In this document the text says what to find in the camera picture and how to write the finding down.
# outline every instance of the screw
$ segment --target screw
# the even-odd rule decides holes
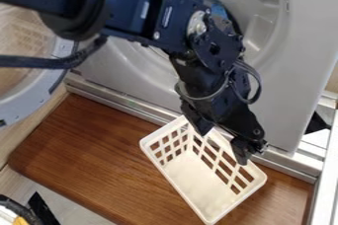
[[[219,63],[219,67],[224,67],[225,66],[225,61],[222,60],[220,63]]]
[[[258,128],[256,128],[256,129],[253,130],[253,133],[254,133],[254,135],[260,135],[261,134],[261,130],[258,129]]]
[[[160,39],[161,38],[161,33],[160,32],[155,32],[153,37],[154,37],[154,39]]]

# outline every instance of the washing machine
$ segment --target washing machine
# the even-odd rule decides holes
[[[269,143],[293,153],[337,60],[338,6],[335,0],[220,1],[244,33],[246,61],[263,79],[263,95],[251,109]],[[76,73],[88,86],[180,112],[177,75],[158,48],[112,37]],[[79,86],[74,79],[68,83]],[[111,100],[105,92],[95,93]]]

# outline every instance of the washing machine door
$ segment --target washing machine door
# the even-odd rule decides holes
[[[295,151],[337,59],[335,0],[220,0],[245,35],[246,60],[263,78],[252,110],[274,146]],[[80,68],[82,76],[179,111],[175,71],[164,52],[118,38]]]
[[[62,57],[71,41],[56,38],[37,13],[0,4],[0,54]],[[10,125],[44,105],[63,71],[0,68],[0,126]]]

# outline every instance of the yellow object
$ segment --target yellow object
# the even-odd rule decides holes
[[[23,217],[17,217],[14,220],[13,225],[30,225],[30,224],[28,224],[27,221]]]

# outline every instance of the white plastic basket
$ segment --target white plastic basket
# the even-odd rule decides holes
[[[206,224],[216,223],[267,180],[251,161],[238,165],[217,130],[201,137],[184,116],[143,138],[140,147]]]

